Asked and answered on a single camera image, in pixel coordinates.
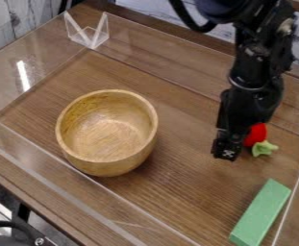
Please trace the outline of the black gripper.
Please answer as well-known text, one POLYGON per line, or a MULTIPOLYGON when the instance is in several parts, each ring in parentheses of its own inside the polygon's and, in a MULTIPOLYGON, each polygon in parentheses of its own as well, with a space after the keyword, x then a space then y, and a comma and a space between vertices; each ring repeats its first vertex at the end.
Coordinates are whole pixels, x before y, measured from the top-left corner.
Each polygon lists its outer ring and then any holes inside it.
POLYGON ((234 161, 243 149, 250 127, 270 121, 283 98, 283 78, 272 78, 258 90, 231 86, 220 93, 216 138, 211 154, 234 161))

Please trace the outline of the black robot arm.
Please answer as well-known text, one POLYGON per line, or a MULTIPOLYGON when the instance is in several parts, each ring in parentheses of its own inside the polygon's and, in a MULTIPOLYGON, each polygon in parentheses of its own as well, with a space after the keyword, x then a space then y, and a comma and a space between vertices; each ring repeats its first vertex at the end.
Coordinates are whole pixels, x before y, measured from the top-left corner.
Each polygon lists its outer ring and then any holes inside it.
POLYGON ((290 0, 195 0, 215 24, 235 27, 230 88, 220 93, 212 155, 235 160, 250 128, 270 121, 283 98, 283 73, 294 62, 295 10, 290 0))

